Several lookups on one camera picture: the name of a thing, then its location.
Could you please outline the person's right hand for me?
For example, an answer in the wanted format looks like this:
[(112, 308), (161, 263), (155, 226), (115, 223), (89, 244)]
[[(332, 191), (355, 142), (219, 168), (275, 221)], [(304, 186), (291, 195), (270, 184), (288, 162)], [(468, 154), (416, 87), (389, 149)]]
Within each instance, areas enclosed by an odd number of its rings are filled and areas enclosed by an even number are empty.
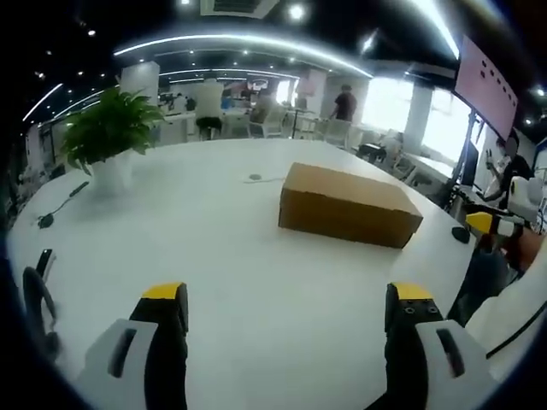
[(525, 272), (534, 262), (545, 239), (544, 234), (528, 228), (517, 231), (504, 245), (509, 265), (518, 272)]

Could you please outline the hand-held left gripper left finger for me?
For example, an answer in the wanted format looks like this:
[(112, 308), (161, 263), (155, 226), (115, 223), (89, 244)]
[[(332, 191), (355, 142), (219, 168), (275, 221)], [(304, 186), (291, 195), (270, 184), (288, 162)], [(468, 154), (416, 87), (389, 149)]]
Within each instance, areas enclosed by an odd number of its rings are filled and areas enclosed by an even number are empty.
[(78, 392), (94, 409), (186, 409), (188, 331), (186, 284), (149, 288), (89, 347)]

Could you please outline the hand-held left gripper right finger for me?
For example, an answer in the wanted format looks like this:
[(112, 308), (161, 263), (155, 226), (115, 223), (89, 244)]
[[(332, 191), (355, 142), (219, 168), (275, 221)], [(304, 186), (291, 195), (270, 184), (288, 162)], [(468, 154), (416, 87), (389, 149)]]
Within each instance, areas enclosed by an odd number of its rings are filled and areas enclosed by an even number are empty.
[(387, 285), (385, 337), (390, 409), (478, 409), (497, 389), (485, 350), (417, 284)]

